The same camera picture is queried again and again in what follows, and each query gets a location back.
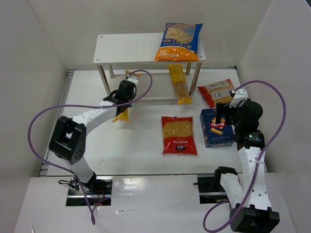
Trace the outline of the aluminium table edge rail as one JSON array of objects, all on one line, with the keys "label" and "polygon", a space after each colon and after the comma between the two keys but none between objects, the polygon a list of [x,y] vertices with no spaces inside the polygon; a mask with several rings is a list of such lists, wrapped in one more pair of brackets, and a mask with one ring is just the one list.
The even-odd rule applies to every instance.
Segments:
[{"label": "aluminium table edge rail", "polygon": [[[66,81],[65,81],[62,93],[61,93],[59,105],[63,105],[64,102],[66,102],[66,99],[67,99],[67,96],[68,96],[68,91],[69,91],[69,88],[70,88],[70,85],[71,85],[71,82],[72,82],[72,78],[73,78],[73,75],[74,75],[75,71],[76,71],[76,69],[69,69],[68,72],[67,72],[67,77],[66,77]],[[45,154],[44,154],[44,159],[45,160],[48,159],[48,155],[49,155],[49,142],[51,140],[53,130],[55,128],[56,122],[57,122],[61,112],[62,112],[61,108],[58,108],[56,110],[56,117],[55,117],[55,120],[54,120],[54,123],[53,123],[53,126],[52,126],[52,130],[51,130],[51,134],[50,134],[49,140],[48,140],[47,149],[46,149]],[[39,174],[38,174],[38,177],[46,177],[47,176],[47,172],[48,172],[48,168],[49,168],[49,164],[47,164],[45,162],[42,162],[41,163],[41,167],[40,167],[40,171],[39,171]]]}]

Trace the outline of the yellow spaghetti bag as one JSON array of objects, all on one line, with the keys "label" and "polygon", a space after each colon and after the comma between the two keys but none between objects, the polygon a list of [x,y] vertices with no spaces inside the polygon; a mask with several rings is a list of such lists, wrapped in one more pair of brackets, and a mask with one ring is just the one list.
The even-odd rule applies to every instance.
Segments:
[{"label": "yellow spaghetti bag", "polygon": [[177,95],[178,104],[191,104],[192,100],[187,87],[182,65],[168,65],[171,81]]},{"label": "yellow spaghetti bag", "polygon": [[[131,71],[129,71],[129,70],[126,70],[125,74],[126,74],[126,76],[127,76],[127,74],[134,75],[134,76],[136,76],[138,78],[140,78],[140,76],[142,75],[141,73],[131,73]],[[128,109],[125,112],[121,113],[120,115],[116,116],[112,120],[112,122],[117,122],[117,121],[125,121],[125,122],[129,121]]]}]

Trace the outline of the white two-tier shelf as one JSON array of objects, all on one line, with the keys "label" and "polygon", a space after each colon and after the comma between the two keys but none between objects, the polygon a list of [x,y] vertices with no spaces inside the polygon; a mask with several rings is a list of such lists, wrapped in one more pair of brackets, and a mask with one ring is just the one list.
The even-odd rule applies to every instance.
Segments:
[{"label": "white two-tier shelf", "polygon": [[118,88],[125,70],[145,69],[153,76],[150,91],[138,101],[140,105],[173,105],[177,97],[170,80],[170,62],[154,60],[162,39],[161,33],[100,34],[93,63],[97,67],[107,94]]}]

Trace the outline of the red fusilli bag right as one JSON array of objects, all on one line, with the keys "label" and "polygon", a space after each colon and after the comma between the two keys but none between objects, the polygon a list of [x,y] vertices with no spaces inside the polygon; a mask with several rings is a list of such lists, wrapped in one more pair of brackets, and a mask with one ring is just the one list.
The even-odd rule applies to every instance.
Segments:
[{"label": "red fusilli bag right", "polygon": [[210,108],[215,108],[217,103],[228,103],[233,100],[231,92],[234,90],[234,85],[230,79],[197,88]]}]

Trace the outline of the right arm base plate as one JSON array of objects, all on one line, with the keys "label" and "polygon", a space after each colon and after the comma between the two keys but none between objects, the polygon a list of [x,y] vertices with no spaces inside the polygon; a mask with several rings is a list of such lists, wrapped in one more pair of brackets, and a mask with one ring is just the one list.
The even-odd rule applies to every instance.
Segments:
[{"label": "right arm base plate", "polygon": [[193,185],[198,188],[200,204],[220,203],[227,200],[226,192],[216,184],[213,174],[197,175],[197,181]]}]

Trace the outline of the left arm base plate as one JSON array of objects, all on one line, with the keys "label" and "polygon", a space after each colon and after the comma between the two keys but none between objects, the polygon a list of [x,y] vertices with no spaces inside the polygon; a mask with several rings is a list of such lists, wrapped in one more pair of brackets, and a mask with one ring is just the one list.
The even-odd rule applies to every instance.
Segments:
[{"label": "left arm base plate", "polygon": [[[111,176],[98,176],[97,182],[99,184],[92,191],[85,187],[90,206],[96,204],[110,206],[113,178]],[[66,206],[87,206],[81,187],[74,177],[71,177],[69,181],[59,180],[58,183],[68,187]]]}]

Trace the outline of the red fusilli bag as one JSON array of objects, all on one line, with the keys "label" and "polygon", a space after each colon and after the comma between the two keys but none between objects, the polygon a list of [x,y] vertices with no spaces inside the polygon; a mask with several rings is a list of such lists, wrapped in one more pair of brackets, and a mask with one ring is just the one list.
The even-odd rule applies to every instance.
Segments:
[{"label": "red fusilli bag", "polygon": [[228,103],[233,100],[231,92],[234,90],[234,85],[230,79],[197,88],[210,108],[215,108],[217,103]]},{"label": "red fusilli bag", "polygon": [[197,155],[192,117],[162,116],[163,155]]}]

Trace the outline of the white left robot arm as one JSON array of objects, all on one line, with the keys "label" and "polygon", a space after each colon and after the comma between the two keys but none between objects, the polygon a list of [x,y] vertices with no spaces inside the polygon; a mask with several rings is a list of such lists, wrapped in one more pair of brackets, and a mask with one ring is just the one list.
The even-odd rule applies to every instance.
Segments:
[{"label": "white left robot arm", "polygon": [[80,115],[68,118],[62,116],[57,120],[49,143],[51,150],[63,160],[68,169],[77,175],[89,191],[99,186],[95,172],[88,166],[84,153],[86,136],[104,122],[114,119],[125,112],[129,105],[114,107],[134,99],[137,92],[138,78],[128,77],[121,81],[119,88],[100,102],[99,108],[91,109]]}]

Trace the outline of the blue rigatoni pasta box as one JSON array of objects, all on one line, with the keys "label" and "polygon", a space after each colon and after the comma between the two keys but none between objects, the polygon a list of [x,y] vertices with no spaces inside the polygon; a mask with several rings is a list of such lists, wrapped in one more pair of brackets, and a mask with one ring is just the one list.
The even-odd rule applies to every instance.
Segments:
[{"label": "blue rigatoni pasta box", "polygon": [[216,124],[216,109],[202,109],[200,122],[206,148],[232,146],[234,143],[233,128],[225,124],[224,115],[220,123]]}]

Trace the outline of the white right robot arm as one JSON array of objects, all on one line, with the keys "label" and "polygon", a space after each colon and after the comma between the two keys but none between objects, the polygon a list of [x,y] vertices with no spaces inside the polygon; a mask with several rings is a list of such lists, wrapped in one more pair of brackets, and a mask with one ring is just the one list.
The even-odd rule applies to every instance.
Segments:
[{"label": "white right robot arm", "polygon": [[265,183],[263,133],[258,129],[260,104],[250,99],[231,107],[217,103],[216,123],[234,126],[234,138],[242,163],[242,179],[235,169],[219,167],[215,174],[231,205],[229,225],[238,233],[270,233],[280,222],[273,211]]}]

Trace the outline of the blue orange pasta bag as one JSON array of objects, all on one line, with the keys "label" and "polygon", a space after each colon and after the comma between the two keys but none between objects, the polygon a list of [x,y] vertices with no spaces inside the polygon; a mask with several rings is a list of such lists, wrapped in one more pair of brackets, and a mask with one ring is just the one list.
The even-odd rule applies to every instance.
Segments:
[{"label": "blue orange pasta bag", "polygon": [[196,62],[203,24],[167,23],[155,61]]}]

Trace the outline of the yellow spaghetti bag on shelf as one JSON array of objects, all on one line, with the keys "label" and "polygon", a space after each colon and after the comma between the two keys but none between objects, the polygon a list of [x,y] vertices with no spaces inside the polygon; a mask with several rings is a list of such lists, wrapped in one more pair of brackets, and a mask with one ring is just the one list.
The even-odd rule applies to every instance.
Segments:
[{"label": "yellow spaghetti bag on shelf", "polygon": [[171,81],[177,95],[178,104],[191,104],[192,100],[187,87],[182,65],[168,65]]}]

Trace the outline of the red fusilli bag centre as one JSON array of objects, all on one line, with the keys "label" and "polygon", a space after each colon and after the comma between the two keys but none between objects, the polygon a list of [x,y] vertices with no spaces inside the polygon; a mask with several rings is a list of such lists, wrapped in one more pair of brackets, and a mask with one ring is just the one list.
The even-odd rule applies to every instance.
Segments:
[{"label": "red fusilli bag centre", "polygon": [[162,116],[163,155],[197,155],[192,117]]}]

